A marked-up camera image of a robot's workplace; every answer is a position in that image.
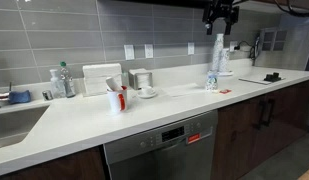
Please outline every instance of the cup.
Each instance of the cup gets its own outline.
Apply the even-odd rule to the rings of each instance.
[[[110,101],[111,110],[114,113],[122,112],[127,109],[127,87],[121,86],[123,90],[107,90],[107,96]]]
[[[151,95],[154,92],[151,86],[144,86],[141,90],[144,95]]]

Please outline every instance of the gray floor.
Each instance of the gray floor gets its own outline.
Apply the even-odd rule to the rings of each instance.
[[[309,169],[309,134],[249,172],[240,180],[296,180]]]

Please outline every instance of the sink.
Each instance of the sink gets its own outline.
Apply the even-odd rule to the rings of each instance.
[[[47,108],[0,114],[0,148],[23,141]]]

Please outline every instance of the kitchen counter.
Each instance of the kitchen counter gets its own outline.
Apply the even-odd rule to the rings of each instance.
[[[36,100],[26,105],[3,107],[0,113],[49,105],[24,141],[0,148],[0,175],[309,80],[309,72],[258,68],[247,64],[244,67],[233,67],[234,76],[219,78],[220,89],[232,90],[228,94],[203,92],[170,97],[161,87],[191,81],[203,83],[206,65],[155,70],[154,77],[155,73],[167,71],[173,71],[176,75],[168,76],[170,83],[158,83],[160,79],[154,80],[154,84],[158,85],[155,86],[158,96],[153,99],[139,99],[135,96],[136,92],[130,90],[128,111],[116,115],[110,112],[106,95],[84,98],[79,94],[71,99],[58,99],[48,103]],[[188,73],[187,80],[182,77],[184,74],[177,75],[183,71]],[[240,77],[255,75],[265,77],[273,72],[279,72],[286,79],[270,85],[238,80]]]

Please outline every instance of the plate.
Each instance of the plate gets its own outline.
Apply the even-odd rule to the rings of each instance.
[[[153,93],[152,94],[143,94],[142,91],[138,91],[137,92],[137,96],[142,98],[142,99],[149,99],[149,98],[152,98],[154,96],[156,96],[157,93],[155,92],[155,90],[153,89]]]

